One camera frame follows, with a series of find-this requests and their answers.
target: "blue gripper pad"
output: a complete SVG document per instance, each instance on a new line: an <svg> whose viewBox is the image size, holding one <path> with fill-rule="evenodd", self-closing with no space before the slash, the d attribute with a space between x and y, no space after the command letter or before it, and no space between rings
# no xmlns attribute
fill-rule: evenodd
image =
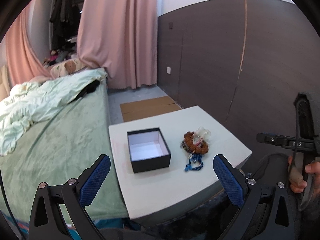
<svg viewBox="0 0 320 240"><path fill-rule="evenodd" d="M224 187L224 190L228 194L228 197L233 205L241 207L244 204L244 192L241 185L233 176L231 171L227 168L219 155L216 155L213 159L213 169L220 183Z"/></svg>
<svg viewBox="0 0 320 240"><path fill-rule="evenodd" d="M79 203L82 207L91 205L111 167L109 156L105 156L80 189Z"/></svg>

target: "gray floor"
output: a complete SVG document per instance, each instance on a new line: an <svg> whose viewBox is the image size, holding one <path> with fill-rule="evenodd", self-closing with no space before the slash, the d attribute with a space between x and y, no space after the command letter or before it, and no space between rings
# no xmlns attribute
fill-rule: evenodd
<svg viewBox="0 0 320 240"><path fill-rule="evenodd" d="M110 124L123 122L120 104L164 96L167 96L167 94L156 85L141 87L134 90L109 90Z"/></svg>

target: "cardboard box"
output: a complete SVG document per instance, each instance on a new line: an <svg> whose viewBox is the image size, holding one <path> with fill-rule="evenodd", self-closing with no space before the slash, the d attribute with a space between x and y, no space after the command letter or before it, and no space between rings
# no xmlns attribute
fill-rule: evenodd
<svg viewBox="0 0 320 240"><path fill-rule="evenodd" d="M124 122L181 110L169 96L124 103L120 108Z"/></svg>
<svg viewBox="0 0 320 240"><path fill-rule="evenodd" d="M169 167L171 153L160 128L128 132L133 173Z"/></svg>

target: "metal screw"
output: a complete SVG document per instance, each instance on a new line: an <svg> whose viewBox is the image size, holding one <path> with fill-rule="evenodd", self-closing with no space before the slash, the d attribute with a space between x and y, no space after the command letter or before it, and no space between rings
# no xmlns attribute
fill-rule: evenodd
<svg viewBox="0 0 320 240"><path fill-rule="evenodd" d="M75 184L76 183L76 179L69 179L68 180L68 184L69 185L73 185L73 184Z"/></svg>
<svg viewBox="0 0 320 240"><path fill-rule="evenodd" d="M39 188L44 188L45 187L45 182L41 182L40 184L39 184Z"/></svg>
<svg viewBox="0 0 320 240"><path fill-rule="evenodd" d="M284 188L284 184L282 182L278 182L278 187L279 188Z"/></svg>
<svg viewBox="0 0 320 240"><path fill-rule="evenodd" d="M248 183L250 185L254 185L254 184L256 184L256 181L254 179L248 179Z"/></svg>

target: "cardboard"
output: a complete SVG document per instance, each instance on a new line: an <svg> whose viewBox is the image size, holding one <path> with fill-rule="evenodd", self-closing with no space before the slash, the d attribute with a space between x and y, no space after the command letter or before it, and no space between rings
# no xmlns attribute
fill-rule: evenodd
<svg viewBox="0 0 320 240"><path fill-rule="evenodd" d="M124 122L181 110L169 96L124 103L120 108Z"/></svg>

